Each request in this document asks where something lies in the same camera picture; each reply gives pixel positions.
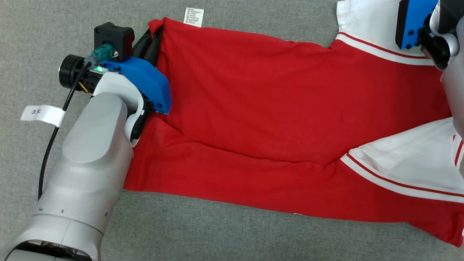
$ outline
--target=black cable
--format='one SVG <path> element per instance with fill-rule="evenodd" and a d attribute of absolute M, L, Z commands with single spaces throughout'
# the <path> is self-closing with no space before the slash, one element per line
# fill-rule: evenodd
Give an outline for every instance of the black cable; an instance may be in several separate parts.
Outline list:
<path fill-rule="evenodd" d="M 63 105 L 63 110 L 66 111 L 68 109 L 69 103 L 71 102 L 72 96 L 74 95 L 74 92 L 76 91 L 77 85 L 79 84 L 79 81 L 81 80 L 82 76 L 84 75 L 85 71 L 92 65 L 92 63 L 87 63 L 84 65 L 84 67 L 81 69 L 79 74 L 76 77 L 76 80 L 71 86 L 71 90 L 69 91 L 68 97 L 66 98 L 66 101 L 64 102 Z M 47 166 L 47 161 L 48 161 L 48 156 L 50 154 L 50 151 L 52 150 L 53 142 L 55 141 L 55 138 L 57 136 L 59 127 L 55 127 L 52 133 L 52 137 L 50 137 L 50 141 L 48 142 L 47 149 L 45 150 L 45 155 L 44 155 L 44 160 L 42 161 L 42 168 L 40 169 L 40 176 L 39 176 L 39 199 L 42 196 L 43 188 L 44 188 L 44 177 L 45 177 L 45 167 Z"/>

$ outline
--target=white stripe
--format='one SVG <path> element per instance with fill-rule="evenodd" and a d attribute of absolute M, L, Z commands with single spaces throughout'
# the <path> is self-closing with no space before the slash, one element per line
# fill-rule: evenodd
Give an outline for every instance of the white stripe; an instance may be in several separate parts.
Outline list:
<path fill-rule="evenodd" d="M 359 41 L 356 41 L 354 39 L 351 39 L 350 37 L 343 35 L 343 34 L 338 34 L 337 37 L 335 38 L 337 40 L 343 41 L 349 46 L 352 46 L 356 49 L 360 49 L 362 51 L 365 51 L 367 53 L 370 53 L 372 55 L 375 55 L 377 57 L 383 58 L 385 60 L 389 60 L 392 62 L 397 62 L 397 63 L 402 63 L 402 64 L 407 64 L 407 65 L 431 65 L 434 66 L 433 61 L 431 59 L 424 59 L 424 58 L 408 58 L 408 57 L 403 57 L 399 56 L 390 52 L 383 51 L 381 49 L 375 48 L 373 46 L 361 43 Z"/>
<path fill-rule="evenodd" d="M 370 168 L 367 164 L 364 164 L 362 160 L 356 158 L 356 160 L 361 163 L 364 167 L 372 171 L 373 173 L 384 177 L 381 173 L 378 173 L 377 171 L 373 170 Z M 464 203 L 464 197 L 460 196 L 451 196 L 451 195 L 445 195 L 445 194 L 440 194 L 440 193 L 435 193 L 435 192 L 430 192 L 430 191 L 424 191 L 424 190 L 419 190 L 419 189 L 411 189 L 411 188 L 406 188 L 402 187 L 396 184 L 393 184 L 391 182 L 388 182 L 386 180 L 380 179 L 371 173 L 369 171 L 366 171 L 363 169 L 358 163 L 354 162 L 351 158 L 349 158 L 346 154 L 341 158 L 341 161 L 345 163 L 350 169 L 352 169 L 354 172 L 358 173 L 361 177 L 367 179 L 368 181 L 377 184 L 383 188 L 386 188 L 388 190 L 391 190 L 393 192 L 403 194 L 406 196 L 413 196 L 413 197 L 419 197 L 419 198 L 426 198 L 426 199 L 434 199 L 434 200 L 443 200 L 443 201 L 450 201 L 450 202 L 457 202 L 457 203 Z M 433 189 L 433 190 L 441 190 L 444 191 L 443 189 L 437 189 L 437 188 L 427 188 L 427 189 Z M 447 191 L 451 193 L 458 193 L 461 194 L 462 192 L 456 192 L 456 191 Z"/>

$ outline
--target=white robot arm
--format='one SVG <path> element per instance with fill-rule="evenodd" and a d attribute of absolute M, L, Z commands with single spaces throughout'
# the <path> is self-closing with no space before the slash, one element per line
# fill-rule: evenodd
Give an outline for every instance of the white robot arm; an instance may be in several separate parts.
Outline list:
<path fill-rule="evenodd" d="M 124 78 L 108 72 L 99 85 L 135 88 Z M 63 143 L 29 223 L 0 251 L 0 260 L 100 260 L 100 244 L 133 157 L 124 131 L 124 99 L 103 92 L 90 100 Z"/>
<path fill-rule="evenodd" d="M 443 71 L 454 127 L 464 137 L 464 1 L 401 0 L 396 26 L 400 49 L 420 46 Z"/>

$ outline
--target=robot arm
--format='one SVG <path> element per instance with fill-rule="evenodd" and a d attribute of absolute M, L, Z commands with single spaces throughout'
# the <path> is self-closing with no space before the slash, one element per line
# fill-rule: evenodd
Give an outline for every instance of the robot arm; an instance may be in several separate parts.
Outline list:
<path fill-rule="evenodd" d="M 28 225 L 0 252 L 0 260 L 100 260 L 100 243 L 133 157 L 124 135 L 127 113 L 116 94 L 90 100 L 64 141 Z"/>
<path fill-rule="evenodd" d="M 90 70 L 84 67 L 89 58 L 63 60 L 62 86 L 79 81 L 78 91 L 92 92 L 93 98 L 66 137 L 31 219 L 0 250 L 0 261 L 99 261 L 145 120 L 151 111 L 169 112 L 169 84 L 154 67 L 161 34 L 147 31 L 133 49 L 133 31 L 127 27 L 107 23 L 95 29 L 95 37 L 94 52 L 110 43 L 113 57 L 102 63 L 98 54 L 90 57 L 99 63 Z"/>
<path fill-rule="evenodd" d="M 400 49 L 421 46 L 443 71 L 454 127 L 464 137 L 464 1 L 402 0 L 395 40 Z"/>

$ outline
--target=cable label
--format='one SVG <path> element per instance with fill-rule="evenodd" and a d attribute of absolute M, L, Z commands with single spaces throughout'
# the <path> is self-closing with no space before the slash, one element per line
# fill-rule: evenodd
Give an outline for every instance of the cable label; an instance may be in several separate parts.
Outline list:
<path fill-rule="evenodd" d="M 50 105 L 30 105 L 24 109 L 22 121 L 43 121 L 59 127 L 66 112 Z"/>

